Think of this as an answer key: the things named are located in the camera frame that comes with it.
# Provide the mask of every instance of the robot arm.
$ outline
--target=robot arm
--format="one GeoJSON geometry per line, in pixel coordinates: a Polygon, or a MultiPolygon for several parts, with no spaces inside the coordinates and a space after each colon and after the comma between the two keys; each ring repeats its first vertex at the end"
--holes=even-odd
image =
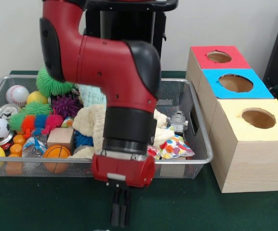
{"type": "Polygon", "coordinates": [[[104,151],[94,155],[94,176],[124,180],[128,186],[149,185],[155,163],[143,156],[160,84],[156,49],[145,42],[81,35],[87,0],[43,2],[40,35],[48,73],[58,81],[98,86],[107,97],[104,151]]]}

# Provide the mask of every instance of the wooden block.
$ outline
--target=wooden block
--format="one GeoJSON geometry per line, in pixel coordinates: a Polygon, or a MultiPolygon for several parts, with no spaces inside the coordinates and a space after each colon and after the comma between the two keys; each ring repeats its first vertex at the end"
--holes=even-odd
{"type": "Polygon", "coordinates": [[[55,128],[50,132],[48,147],[53,145],[62,145],[68,148],[71,152],[74,151],[74,130],[73,128],[55,128]]]}
{"type": "MultiPolygon", "coordinates": [[[[178,157],[174,160],[186,160],[186,157],[178,157]]],[[[161,165],[160,176],[166,178],[183,178],[185,165],[161,165]]]]}
{"type": "Polygon", "coordinates": [[[198,92],[203,69],[249,69],[250,66],[234,46],[191,47],[186,79],[198,92]]]}
{"type": "Polygon", "coordinates": [[[223,193],[278,191],[278,101],[218,100],[210,140],[223,193]]]}
{"type": "Polygon", "coordinates": [[[214,69],[203,70],[198,99],[210,132],[217,99],[273,99],[252,69],[214,69]]]}

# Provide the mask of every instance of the orange ball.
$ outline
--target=orange ball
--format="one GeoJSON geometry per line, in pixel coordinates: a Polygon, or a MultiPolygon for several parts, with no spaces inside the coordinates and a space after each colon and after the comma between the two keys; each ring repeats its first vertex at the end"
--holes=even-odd
{"type": "MultiPolygon", "coordinates": [[[[67,158],[70,151],[62,145],[53,145],[44,154],[44,158],[67,158]]],[[[67,170],[68,163],[44,163],[45,168],[54,174],[60,174],[67,170]]]]}
{"type": "MultiPolygon", "coordinates": [[[[19,158],[18,154],[10,154],[10,158],[19,158]]],[[[23,174],[23,162],[7,162],[6,166],[7,176],[20,176],[23,174]]]]}
{"type": "Polygon", "coordinates": [[[23,135],[19,134],[13,138],[13,142],[23,146],[26,142],[26,139],[23,137],[23,135]]]}
{"type": "Polygon", "coordinates": [[[16,154],[19,157],[22,157],[22,145],[15,143],[13,146],[10,147],[10,154],[16,154]]]}

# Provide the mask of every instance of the round hole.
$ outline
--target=round hole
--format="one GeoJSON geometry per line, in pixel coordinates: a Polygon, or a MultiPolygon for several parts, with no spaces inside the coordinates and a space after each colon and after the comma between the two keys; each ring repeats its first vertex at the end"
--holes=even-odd
{"type": "Polygon", "coordinates": [[[272,128],[276,124],[275,117],[268,111],[260,108],[246,109],[243,112],[242,117],[245,121],[256,128],[268,129],[272,128]]]}
{"type": "Polygon", "coordinates": [[[253,89],[253,83],[243,76],[228,74],[219,78],[221,85],[230,91],[242,93],[253,89]]]}
{"type": "Polygon", "coordinates": [[[207,54],[207,58],[220,64],[228,63],[232,60],[230,55],[221,51],[212,51],[207,54]]]}

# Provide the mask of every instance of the tin can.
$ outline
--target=tin can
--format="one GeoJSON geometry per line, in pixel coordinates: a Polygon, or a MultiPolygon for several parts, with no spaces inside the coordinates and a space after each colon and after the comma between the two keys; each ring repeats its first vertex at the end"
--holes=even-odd
{"type": "Polygon", "coordinates": [[[18,114],[21,108],[13,103],[5,104],[0,107],[0,116],[9,120],[12,115],[18,114]]]}
{"type": "Polygon", "coordinates": [[[13,145],[14,131],[10,131],[9,135],[0,142],[0,147],[5,151],[6,155],[10,153],[10,147],[13,145]]]}

